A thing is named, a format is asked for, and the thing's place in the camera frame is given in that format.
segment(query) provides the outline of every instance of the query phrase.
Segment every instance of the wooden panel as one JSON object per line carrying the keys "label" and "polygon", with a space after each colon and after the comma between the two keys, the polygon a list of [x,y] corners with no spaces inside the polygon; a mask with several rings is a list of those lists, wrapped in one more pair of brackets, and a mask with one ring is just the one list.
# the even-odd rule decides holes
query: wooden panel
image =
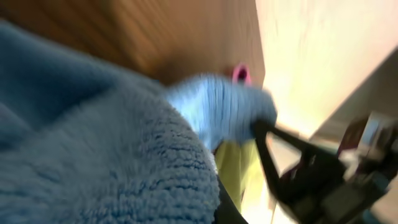
{"label": "wooden panel", "polygon": [[163,83],[239,62],[264,79],[255,0],[2,0],[0,17]]}

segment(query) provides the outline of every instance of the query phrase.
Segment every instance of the fleece fabric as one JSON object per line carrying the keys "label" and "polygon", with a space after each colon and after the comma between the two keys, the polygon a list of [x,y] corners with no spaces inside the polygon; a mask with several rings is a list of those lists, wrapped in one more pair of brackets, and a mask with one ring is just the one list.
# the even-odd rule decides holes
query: fleece fabric
{"label": "fleece fabric", "polygon": [[275,123],[216,75],[166,88],[0,22],[0,223],[211,223],[210,150]]}

